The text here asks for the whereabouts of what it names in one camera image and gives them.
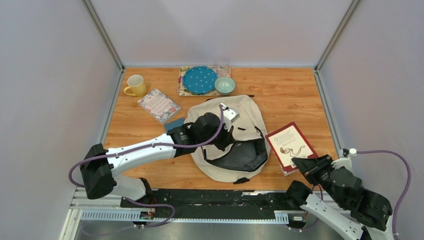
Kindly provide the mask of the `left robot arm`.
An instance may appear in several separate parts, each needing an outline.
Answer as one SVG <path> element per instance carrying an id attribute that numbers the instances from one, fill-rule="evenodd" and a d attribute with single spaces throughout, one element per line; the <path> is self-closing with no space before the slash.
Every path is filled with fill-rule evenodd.
<path id="1" fill-rule="evenodd" d="M 148 141 L 108 149 L 101 143 L 91 146 L 84 160 L 77 164 L 87 198 L 95 200 L 112 194 L 148 207 L 153 194 L 147 180 L 127 177 L 123 172 L 153 161 L 189 155 L 207 145 L 224 151 L 234 142 L 232 124 L 239 116 L 231 108 L 220 116 L 207 112 L 195 122 L 174 127 Z"/>

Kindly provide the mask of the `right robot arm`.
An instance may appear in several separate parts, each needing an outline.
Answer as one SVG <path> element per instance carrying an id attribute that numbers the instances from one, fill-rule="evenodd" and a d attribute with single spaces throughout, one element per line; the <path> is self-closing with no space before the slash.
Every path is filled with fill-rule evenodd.
<path id="1" fill-rule="evenodd" d="M 363 181 L 350 171 L 351 158 L 333 160 L 292 158 L 300 173 L 313 186 L 321 186 L 337 206 L 349 211 L 345 217 L 328 206 L 300 181 L 293 181 L 285 193 L 285 203 L 302 209 L 331 227 L 345 240 L 393 240 L 393 209 L 384 196 L 364 188 Z"/>

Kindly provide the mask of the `blue leather wallet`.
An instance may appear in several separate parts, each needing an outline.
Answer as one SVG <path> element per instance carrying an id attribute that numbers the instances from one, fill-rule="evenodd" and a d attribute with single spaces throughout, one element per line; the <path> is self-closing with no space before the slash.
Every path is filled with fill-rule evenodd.
<path id="1" fill-rule="evenodd" d="M 168 132 L 172 130 L 173 128 L 181 127 L 184 124 L 184 121 L 185 121 L 184 117 L 178 118 L 174 121 L 170 121 L 164 125 L 164 129 L 166 132 Z"/>

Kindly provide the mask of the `floral cover book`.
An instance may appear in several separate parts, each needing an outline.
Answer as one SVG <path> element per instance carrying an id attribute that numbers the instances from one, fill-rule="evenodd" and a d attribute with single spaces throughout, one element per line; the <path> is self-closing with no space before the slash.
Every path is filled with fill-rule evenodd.
<path id="1" fill-rule="evenodd" d="M 168 96 L 155 88 L 137 101 L 138 105 L 160 124 L 167 124 L 181 107 Z"/>

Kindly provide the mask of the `beige canvas backpack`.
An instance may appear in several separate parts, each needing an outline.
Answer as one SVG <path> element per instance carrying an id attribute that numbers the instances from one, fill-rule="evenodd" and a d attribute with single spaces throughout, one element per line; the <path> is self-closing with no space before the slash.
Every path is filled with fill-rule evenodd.
<path id="1" fill-rule="evenodd" d="M 220 116 L 224 104 L 238 114 L 232 122 L 224 149 L 215 145 L 199 147 L 191 154 L 197 167 L 214 181 L 243 184 L 261 172 L 269 159 L 271 148 L 266 143 L 266 129 L 258 105 L 248 95 L 212 98 L 191 107 L 185 123 L 193 123 L 206 113 Z"/>

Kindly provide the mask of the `red white book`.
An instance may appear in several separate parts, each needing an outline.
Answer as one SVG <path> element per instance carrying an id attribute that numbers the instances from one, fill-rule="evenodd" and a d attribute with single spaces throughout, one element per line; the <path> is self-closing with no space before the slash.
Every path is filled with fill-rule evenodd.
<path id="1" fill-rule="evenodd" d="M 266 135 L 274 155 L 285 176 L 298 170 L 293 158 L 317 158 L 318 154 L 300 131 L 295 122 L 291 122 Z"/>

